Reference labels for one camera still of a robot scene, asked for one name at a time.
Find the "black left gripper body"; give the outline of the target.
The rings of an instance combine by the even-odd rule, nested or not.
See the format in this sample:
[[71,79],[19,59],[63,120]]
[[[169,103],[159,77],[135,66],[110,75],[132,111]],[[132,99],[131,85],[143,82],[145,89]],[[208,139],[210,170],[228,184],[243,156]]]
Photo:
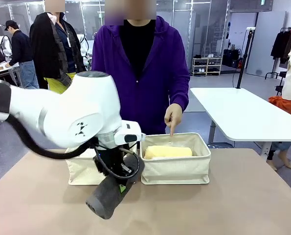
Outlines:
[[124,152],[120,147],[112,149],[96,148],[95,163],[98,170],[105,176],[112,176],[117,180],[128,180],[133,175],[133,169],[126,166],[123,160]]

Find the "person's left hand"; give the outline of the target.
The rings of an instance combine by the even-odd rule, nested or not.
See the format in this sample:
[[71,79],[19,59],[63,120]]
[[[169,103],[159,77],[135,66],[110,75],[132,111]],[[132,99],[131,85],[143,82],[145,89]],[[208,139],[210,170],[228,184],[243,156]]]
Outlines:
[[181,123],[182,107],[179,104],[173,103],[166,110],[164,121],[167,127],[170,128],[170,136],[175,133],[175,128]]

